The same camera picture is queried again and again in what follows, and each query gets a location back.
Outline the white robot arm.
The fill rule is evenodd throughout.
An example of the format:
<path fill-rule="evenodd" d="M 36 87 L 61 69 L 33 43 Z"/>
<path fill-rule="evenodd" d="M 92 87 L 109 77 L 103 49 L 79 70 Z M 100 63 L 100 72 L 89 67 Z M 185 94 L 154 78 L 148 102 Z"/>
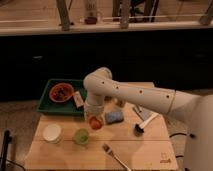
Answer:
<path fill-rule="evenodd" d="M 83 86 L 87 91 L 86 113 L 101 114 L 104 99 L 108 96 L 182 121 L 188 127 L 184 170 L 213 171 L 213 94 L 195 95 L 114 81 L 106 67 L 89 73 L 83 80 Z"/>

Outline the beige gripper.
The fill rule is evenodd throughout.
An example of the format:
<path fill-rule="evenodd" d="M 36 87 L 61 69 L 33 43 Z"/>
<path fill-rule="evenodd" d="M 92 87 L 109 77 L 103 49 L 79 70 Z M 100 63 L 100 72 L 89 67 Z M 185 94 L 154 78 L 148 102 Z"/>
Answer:
<path fill-rule="evenodd" d="M 103 106 L 93 106 L 88 103 L 84 104 L 84 117 L 86 121 L 89 121 L 92 117 L 101 120 L 103 112 Z"/>

